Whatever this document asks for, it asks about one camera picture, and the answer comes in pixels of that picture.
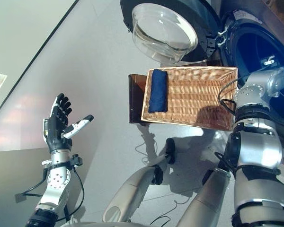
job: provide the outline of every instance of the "washing machine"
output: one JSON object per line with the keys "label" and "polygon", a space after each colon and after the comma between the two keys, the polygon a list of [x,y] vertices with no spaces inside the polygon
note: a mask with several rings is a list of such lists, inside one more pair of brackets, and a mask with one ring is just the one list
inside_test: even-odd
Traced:
{"label": "washing machine", "polygon": [[[238,87],[260,69],[284,67],[284,0],[120,0],[124,23],[147,56],[164,64],[219,52],[238,68]],[[284,146],[284,89],[271,98]]]}

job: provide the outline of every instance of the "wicker basket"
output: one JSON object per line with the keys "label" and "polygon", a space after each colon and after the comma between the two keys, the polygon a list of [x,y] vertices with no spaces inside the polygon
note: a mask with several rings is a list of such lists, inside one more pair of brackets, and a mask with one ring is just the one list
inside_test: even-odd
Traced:
{"label": "wicker basket", "polygon": [[[198,126],[202,128],[230,131],[233,116],[218,102],[218,93],[237,78],[238,70],[233,67],[172,67],[159,68],[168,74],[168,111],[148,113],[151,96],[149,70],[141,120]],[[225,89],[221,98],[232,99],[237,87],[233,83]]]}

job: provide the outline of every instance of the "robotic arm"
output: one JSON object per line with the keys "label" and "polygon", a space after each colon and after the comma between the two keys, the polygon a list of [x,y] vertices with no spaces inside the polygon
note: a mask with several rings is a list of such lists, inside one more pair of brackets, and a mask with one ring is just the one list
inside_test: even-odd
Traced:
{"label": "robotic arm", "polygon": [[69,197],[69,182],[74,167],[82,165],[78,155],[71,157],[71,137],[93,120],[92,115],[68,125],[71,103],[63,93],[59,94],[52,106],[48,119],[43,120],[43,137],[48,145],[51,159],[44,161],[49,165],[50,174],[47,188],[26,227],[53,227],[58,214],[64,209]]}
{"label": "robotic arm", "polygon": [[234,227],[284,226],[284,184],[278,179],[282,146],[270,119],[269,100],[284,88],[284,69],[252,73],[236,92],[233,133],[219,168],[204,177],[201,191],[177,227],[214,227],[232,171]]}

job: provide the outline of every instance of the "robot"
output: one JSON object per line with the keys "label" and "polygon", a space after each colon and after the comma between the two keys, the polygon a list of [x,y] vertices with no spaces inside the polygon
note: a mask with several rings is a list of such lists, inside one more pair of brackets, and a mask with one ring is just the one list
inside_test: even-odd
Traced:
{"label": "robot", "polygon": [[[284,88],[284,68],[256,71],[234,95],[235,124],[224,154],[214,170],[204,176],[203,187],[192,200],[177,227],[215,227],[231,173],[235,177],[234,227],[284,227],[284,184],[277,179],[282,146],[270,118],[269,100]],[[47,188],[26,227],[53,227],[69,197],[70,179],[82,165],[78,155],[70,156],[71,137],[87,125],[88,115],[68,125],[70,102],[63,94],[56,97],[49,119],[44,120],[44,139],[51,160],[44,161],[50,170]],[[167,163],[175,162],[173,141],[167,140],[164,155],[131,175],[115,194],[103,214],[103,223],[72,226],[143,227],[130,222],[150,184],[161,184]]]}

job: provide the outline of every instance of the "folded blue towel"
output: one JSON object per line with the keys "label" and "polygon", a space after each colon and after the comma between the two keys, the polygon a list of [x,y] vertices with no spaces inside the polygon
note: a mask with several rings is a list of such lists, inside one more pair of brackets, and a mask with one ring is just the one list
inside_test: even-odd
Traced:
{"label": "folded blue towel", "polygon": [[167,72],[154,70],[151,77],[149,113],[167,112]]}

